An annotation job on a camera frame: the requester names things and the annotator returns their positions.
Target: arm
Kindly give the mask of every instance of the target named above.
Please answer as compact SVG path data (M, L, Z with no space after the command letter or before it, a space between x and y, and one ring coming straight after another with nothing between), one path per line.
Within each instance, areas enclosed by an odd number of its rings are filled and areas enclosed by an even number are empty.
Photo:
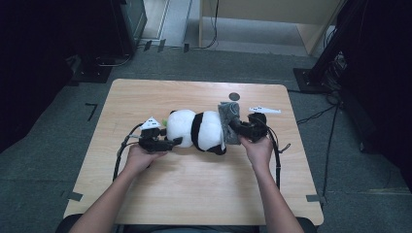
M269 161L273 151L270 140L264 137L256 143L251 143L242 136L239 140L246 148L257 177L267 231L303 232L270 173Z
M75 223L70 232L110 232L133 180L155 159L165 154L166 152L147 153L138 145L131 146L124 169Z

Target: white plush toy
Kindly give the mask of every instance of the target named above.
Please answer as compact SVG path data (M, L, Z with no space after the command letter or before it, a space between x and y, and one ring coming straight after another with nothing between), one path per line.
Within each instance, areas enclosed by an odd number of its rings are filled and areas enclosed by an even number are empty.
M198 150L218 155L226 153L223 130L219 113L206 111L196 114L191 110L179 110L167 119L167 139L183 137L177 147L189 148L195 145Z

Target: hand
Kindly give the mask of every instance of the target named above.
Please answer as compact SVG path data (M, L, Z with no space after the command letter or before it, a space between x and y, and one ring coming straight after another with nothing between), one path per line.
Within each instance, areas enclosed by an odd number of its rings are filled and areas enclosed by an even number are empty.
M129 172L133 176L137 176L141 172L145 171L155 159L162 157L166 153L167 151L149 153L142 149L139 145L134 144L129 149L127 161L123 171Z
M239 136L240 143L245 147L249 160L252 163L252 167L256 171L257 169L269 169L269 161L273 151L272 142L262 137L257 142L252 143L247 138Z

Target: gray carpet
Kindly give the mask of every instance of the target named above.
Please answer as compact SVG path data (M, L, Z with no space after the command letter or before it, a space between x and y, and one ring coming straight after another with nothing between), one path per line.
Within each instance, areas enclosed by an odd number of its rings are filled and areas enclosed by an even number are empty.
M0 154L0 232L53 232L62 219L88 144L114 79L276 83L297 89L292 68L316 58L155 47L113 69L107 83L65 86L30 133ZM323 95L290 93L296 119L330 105ZM98 104L92 111L86 103ZM322 193L333 111L300 124L315 186ZM319 232L411 232L412 195L398 169L380 154L359 151L344 109L337 112Z

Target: forearm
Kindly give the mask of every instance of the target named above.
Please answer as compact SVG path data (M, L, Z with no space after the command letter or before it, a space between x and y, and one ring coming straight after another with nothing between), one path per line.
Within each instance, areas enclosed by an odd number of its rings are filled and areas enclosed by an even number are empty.
M121 172L70 232L110 232L133 179L133 175Z
M268 232L303 232L269 169L255 170Z

